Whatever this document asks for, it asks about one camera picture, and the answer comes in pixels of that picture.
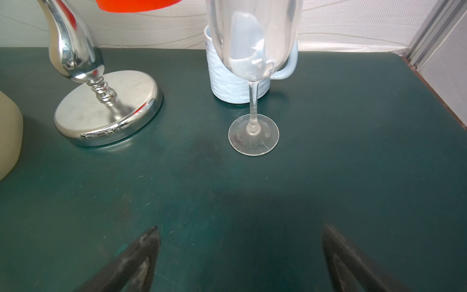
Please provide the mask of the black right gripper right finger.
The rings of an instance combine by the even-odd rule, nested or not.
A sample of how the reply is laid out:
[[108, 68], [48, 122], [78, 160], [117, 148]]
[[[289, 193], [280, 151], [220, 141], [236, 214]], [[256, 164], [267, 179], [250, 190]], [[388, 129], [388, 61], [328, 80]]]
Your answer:
[[386, 271], [334, 226], [324, 225], [322, 249], [335, 292], [410, 292], [411, 289]]

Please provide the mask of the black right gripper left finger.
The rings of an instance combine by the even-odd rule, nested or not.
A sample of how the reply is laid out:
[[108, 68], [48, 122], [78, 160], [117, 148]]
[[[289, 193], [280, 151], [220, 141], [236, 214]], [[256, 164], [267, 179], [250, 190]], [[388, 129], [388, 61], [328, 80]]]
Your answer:
[[149, 292], [160, 248], [159, 230], [152, 226], [76, 291]]

